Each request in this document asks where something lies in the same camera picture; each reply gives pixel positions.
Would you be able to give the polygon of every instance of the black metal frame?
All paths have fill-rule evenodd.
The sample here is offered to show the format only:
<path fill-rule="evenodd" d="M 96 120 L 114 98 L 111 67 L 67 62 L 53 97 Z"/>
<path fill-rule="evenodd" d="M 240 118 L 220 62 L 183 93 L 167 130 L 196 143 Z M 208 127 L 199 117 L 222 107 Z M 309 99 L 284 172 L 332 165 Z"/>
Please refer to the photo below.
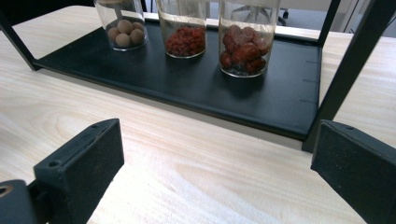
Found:
<path fill-rule="evenodd" d="M 330 32 L 333 19 L 341 0 L 332 0 L 325 22 L 318 39 L 305 38 L 300 36 L 277 35 L 276 37 L 285 41 L 301 42 L 307 45 L 323 48 L 328 33 Z M 318 113 L 310 127 L 304 140 L 303 150 L 312 152 L 317 138 L 318 124 L 322 119 L 333 119 L 339 107 L 347 97 L 347 93 L 358 77 L 362 67 L 373 51 L 379 37 L 385 31 L 388 22 L 396 10 L 396 1 L 371 0 L 366 13 L 363 16 L 361 25 L 354 35 L 349 45 L 346 55 L 338 67 L 332 84 L 327 91 Z M 21 39 L 12 29 L 7 19 L 0 11 L 0 28 L 4 31 L 8 39 L 18 50 L 23 59 L 33 70 L 40 69 L 36 59 L 28 48 L 25 47 Z"/>
<path fill-rule="evenodd" d="M 124 164 L 120 121 L 95 123 L 35 167 L 35 180 L 0 182 L 0 223 L 86 223 Z"/>
<path fill-rule="evenodd" d="M 367 223 L 396 223 L 396 148 L 322 120 L 311 169 Z"/>

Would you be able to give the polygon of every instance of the clear glass jar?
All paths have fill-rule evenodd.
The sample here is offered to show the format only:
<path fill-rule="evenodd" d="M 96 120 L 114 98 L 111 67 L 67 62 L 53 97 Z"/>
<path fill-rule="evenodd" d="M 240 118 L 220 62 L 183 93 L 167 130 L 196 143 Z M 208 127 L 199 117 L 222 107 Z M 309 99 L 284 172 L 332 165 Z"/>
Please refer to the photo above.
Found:
<path fill-rule="evenodd" d="M 233 77 L 266 73 L 280 0 L 220 0 L 219 67 Z"/>
<path fill-rule="evenodd" d="M 174 58 L 191 58 L 206 50 L 204 0 L 156 0 L 163 44 Z"/>
<path fill-rule="evenodd" d="M 93 0 L 111 48 L 135 49 L 148 40 L 140 0 Z"/>

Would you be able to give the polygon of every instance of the wooden table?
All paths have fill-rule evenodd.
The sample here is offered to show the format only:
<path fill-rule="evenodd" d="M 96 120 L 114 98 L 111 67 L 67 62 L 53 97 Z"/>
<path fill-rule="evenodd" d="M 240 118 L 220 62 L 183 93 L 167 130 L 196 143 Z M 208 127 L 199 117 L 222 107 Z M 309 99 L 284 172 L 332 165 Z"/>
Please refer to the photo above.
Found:
<path fill-rule="evenodd" d="M 67 7 L 14 28 L 40 58 L 99 26 L 94 8 Z M 321 98 L 350 39 L 329 35 Z M 312 154 L 300 150 L 301 142 L 35 72 L 3 34 L 0 43 L 0 182 L 30 183 L 33 166 L 55 149 L 95 122 L 119 118 L 125 164 L 89 223 L 363 223 L 310 170 Z M 396 39 L 380 40 L 335 118 L 393 147 L 395 45 Z"/>

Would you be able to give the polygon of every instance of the office chair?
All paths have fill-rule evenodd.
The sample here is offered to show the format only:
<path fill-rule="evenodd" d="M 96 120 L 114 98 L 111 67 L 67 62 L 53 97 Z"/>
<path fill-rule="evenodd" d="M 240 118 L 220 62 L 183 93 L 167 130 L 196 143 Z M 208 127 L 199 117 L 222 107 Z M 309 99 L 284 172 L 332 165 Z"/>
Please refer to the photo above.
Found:
<path fill-rule="evenodd" d="M 280 16 L 277 17 L 277 21 L 279 21 L 283 26 L 286 26 L 286 21 L 284 19 L 288 18 L 289 12 L 288 12 L 287 8 L 281 8 L 281 9 L 285 10 L 285 12 L 283 13 L 283 18 Z M 245 18 L 245 21 L 249 21 L 252 17 L 255 17 L 255 19 L 257 20 L 257 17 L 260 13 L 262 15 L 264 15 L 268 20 L 270 18 L 270 15 L 268 14 L 268 12 L 266 11 L 266 9 L 264 7 L 244 6 L 244 7 L 239 7 L 237 9 L 234 9 L 233 13 L 240 12 L 240 11 L 250 11 L 250 13 Z"/>

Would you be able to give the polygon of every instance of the red date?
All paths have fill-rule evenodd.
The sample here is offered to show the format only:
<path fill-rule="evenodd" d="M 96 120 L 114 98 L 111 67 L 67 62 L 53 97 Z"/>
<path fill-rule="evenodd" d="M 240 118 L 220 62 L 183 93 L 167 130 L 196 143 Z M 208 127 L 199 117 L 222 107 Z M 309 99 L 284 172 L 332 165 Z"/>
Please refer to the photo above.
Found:
<path fill-rule="evenodd" d="M 224 33 L 222 43 L 226 49 L 219 56 L 223 69 L 242 69 L 253 74 L 267 64 L 262 56 L 270 51 L 271 45 L 268 39 L 261 37 L 251 27 L 241 29 L 237 25 L 231 25 Z"/>
<path fill-rule="evenodd" d="M 260 50 L 252 43 L 246 43 L 233 53 L 233 63 L 243 65 L 260 57 Z"/>
<path fill-rule="evenodd" d="M 248 73 L 256 73 L 256 72 L 262 70 L 266 64 L 267 64 L 267 61 L 265 61 L 264 59 L 262 59 L 262 58 L 256 59 L 254 61 L 245 63 L 245 70 Z"/>
<path fill-rule="evenodd" d="M 220 63 L 224 69 L 232 68 L 233 67 L 233 59 L 231 57 L 231 54 L 227 51 L 223 51 L 220 54 Z"/>

